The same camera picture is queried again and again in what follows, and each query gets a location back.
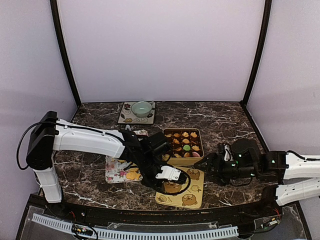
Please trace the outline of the pink round sandwich cookie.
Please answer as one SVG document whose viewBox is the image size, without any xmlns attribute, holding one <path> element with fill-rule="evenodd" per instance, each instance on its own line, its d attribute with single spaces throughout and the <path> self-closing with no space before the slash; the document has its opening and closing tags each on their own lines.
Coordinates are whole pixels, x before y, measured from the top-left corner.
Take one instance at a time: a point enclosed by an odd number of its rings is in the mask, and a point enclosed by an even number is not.
<svg viewBox="0 0 320 240">
<path fill-rule="evenodd" d="M 200 158 L 200 154 L 197 153 L 197 152 L 192 152 L 192 156 L 195 157 L 195 158 Z"/>
</svg>

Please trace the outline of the green sandwich cookie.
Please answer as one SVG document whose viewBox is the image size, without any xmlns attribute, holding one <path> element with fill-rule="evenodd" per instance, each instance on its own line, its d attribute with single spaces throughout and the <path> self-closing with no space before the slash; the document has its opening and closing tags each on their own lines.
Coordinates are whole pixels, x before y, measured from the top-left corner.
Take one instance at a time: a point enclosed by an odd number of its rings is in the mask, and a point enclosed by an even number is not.
<svg viewBox="0 0 320 240">
<path fill-rule="evenodd" d="M 183 146 L 183 150 L 188 152 L 191 150 L 191 147 L 188 144 L 186 144 Z"/>
</svg>

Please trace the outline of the gold cookie tin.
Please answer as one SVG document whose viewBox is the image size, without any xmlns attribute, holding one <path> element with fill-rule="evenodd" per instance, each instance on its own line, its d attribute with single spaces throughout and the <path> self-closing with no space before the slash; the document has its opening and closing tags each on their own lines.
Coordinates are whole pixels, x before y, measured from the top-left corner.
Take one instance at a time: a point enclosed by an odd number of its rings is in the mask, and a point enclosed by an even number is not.
<svg viewBox="0 0 320 240">
<path fill-rule="evenodd" d="M 165 128 L 170 150 L 162 160 L 173 166 L 193 166 L 204 158 L 200 130 L 197 128 Z"/>
</svg>

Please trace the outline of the bear printed tin lid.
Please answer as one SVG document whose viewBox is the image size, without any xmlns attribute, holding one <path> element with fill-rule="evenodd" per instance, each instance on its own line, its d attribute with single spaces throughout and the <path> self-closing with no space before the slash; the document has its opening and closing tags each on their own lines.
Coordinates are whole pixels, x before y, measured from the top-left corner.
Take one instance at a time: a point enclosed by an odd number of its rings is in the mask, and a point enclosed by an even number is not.
<svg viewBox="0 0 320 240">
<path fill-rule="evenodd" d="M 183 170 L 190 176 L 189 187 L 186 191 L 178 195 L 168 195 L 157 192 L 155 195 L 155 201 L 158 204 L 166 206 L 199 209 L 202 205 L 203 199 L 204 172 L 198 169 L 182 166 L 178 166 L 177 168 L 179 170 Z"/>
</svg>

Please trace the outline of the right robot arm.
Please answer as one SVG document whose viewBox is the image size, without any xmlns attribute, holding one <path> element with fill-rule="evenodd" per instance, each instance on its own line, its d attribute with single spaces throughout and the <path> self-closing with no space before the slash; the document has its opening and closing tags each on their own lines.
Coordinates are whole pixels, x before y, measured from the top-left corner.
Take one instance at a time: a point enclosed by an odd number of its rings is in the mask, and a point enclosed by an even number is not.
<svg viewBox="0 0 320 240">
<path fill-rule="evenodd" d="M 300 155 L 293 150 L 262 153 L 253 139 L 241 138 L 233 144 L 219 144 L 218 152 L 207 154 L 195 165 L 220 186 L 238 179 L 271 183 L 262 191 L 255 213 L 266 217 L 278 206 L 319 196 L 320 157 Z"/>
</svg>

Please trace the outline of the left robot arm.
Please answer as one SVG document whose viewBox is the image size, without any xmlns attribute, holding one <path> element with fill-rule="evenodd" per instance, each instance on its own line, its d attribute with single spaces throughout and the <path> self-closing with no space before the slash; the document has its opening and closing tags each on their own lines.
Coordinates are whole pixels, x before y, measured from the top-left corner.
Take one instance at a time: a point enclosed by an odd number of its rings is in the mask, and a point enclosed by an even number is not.
<svg viewBox="0 0 320 240">
<path fill-rule="evenodd" d="M 49 111 L 41 121 L 24 131 L 19 146 L 27 135 L 26 166 L 35 173 L 46 201 L 60 218 L 67 218 L 71 208 L 63 201 L 63 191 L 52 159 L 54 151 L 99 154 L 134 163 L 142 175 L 142 182 L 156 191 L 161 188 L 163 181 L 171 181 L 179 176 L 173 167 L 158 159 L 169 149 L 161 132 L 139 137 L 127 129 L 103 130 L 73 124 L 58 118 L 55 111 Z"/>
</svg>

